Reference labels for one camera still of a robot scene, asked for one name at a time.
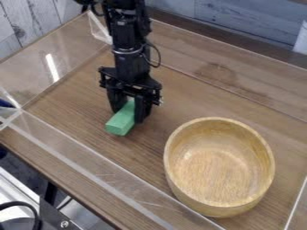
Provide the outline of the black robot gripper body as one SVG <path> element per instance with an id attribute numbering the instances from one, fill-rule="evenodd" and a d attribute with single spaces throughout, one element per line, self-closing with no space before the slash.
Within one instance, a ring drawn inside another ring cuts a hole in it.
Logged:
<path id="1" fill-rule="evenodd" d="M 113 53 L 115 66 L 99 68 L 101 86 L 123 90 L 127 98 L 143 95 L 153 105 L 159 105 L 162 84 L 150 75 L 151 68 L 159 65 L 151 63 L 150 49 L 115 49 Z"/>

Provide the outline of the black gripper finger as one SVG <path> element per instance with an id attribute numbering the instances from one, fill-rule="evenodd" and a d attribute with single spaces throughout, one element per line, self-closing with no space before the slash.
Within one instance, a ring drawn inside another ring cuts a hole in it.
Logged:
<path id="1" fill-rule="evenodd" d="M 107 95 L 109 95 L 113 112 L 117 113 L 127 104 L 126 92 L 119 89 L 109 89 Z"/>
<path id="2" fill-rule="evenodd" d="M 135 122 L 141 124 L 151 113 L 153 103 L 143 95 L 138 95 L 135 106 Z"/>

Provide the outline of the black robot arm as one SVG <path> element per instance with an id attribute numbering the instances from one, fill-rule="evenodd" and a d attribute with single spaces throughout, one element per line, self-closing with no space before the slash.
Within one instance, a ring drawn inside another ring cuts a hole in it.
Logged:
<path id="1" fill-rule="evenodd" d="M 162 83 L 151 75 L 151 50 L 149 40 L 151 20 L 146 0 L 74 0 L 103 16 L 109 35 L 113 37 L 115 66 L 102 66 L 101 86 L 107 90 L 114 112 L 135 99 L 134 120 L 142 123 L 150 116 L 153 106 L 161 105 Z"/>

